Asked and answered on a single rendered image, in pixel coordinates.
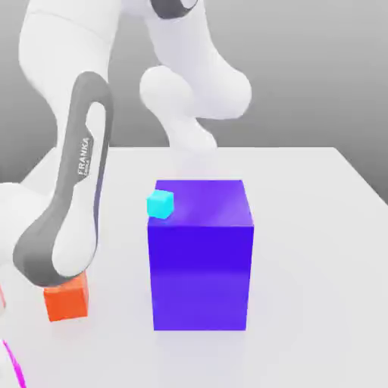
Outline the small orange cube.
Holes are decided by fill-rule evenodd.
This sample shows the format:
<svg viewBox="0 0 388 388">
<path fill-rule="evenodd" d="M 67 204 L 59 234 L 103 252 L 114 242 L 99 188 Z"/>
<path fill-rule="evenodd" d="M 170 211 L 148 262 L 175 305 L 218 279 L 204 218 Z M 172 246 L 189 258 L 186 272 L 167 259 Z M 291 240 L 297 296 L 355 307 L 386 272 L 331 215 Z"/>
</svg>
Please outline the small orange cube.
<svg viewBox="0 0 388 388">
<path fill-rule="evenodd" d="M 43 290 L 50 322 L 84 318 L 89 312 L 89 287 L 86 272 L 70 282 Z"/>
</svg>

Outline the small cyan cube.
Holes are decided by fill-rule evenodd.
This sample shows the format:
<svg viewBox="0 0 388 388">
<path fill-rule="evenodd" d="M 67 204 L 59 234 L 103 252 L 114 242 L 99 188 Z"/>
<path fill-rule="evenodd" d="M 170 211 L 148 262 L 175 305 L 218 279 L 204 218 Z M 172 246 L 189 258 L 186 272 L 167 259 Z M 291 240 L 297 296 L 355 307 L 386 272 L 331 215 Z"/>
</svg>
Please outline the small cyan cube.
<svg viewBox="0 0 388 388">
<path fill-rule="evenodd" d="M 167 219 L 174 211 L 174 194 L 155 189 L 146 199 L 146 208 L 149 217 Z"/>
</svg>

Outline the large blue box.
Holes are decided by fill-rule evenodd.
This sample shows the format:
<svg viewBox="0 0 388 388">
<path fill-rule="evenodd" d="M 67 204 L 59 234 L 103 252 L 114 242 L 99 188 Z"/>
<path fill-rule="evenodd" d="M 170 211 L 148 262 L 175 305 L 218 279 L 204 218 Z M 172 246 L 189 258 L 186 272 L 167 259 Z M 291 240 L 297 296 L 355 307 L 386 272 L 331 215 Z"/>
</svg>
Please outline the large blue box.
<svg viewBox="0 0 388 388">
<path fill-rule="evenodd" d="M 158 180 L 174 212 L 148 221 L 155 330 L 245 330 L 254 222 L 241 180 Z"/>
</svg>

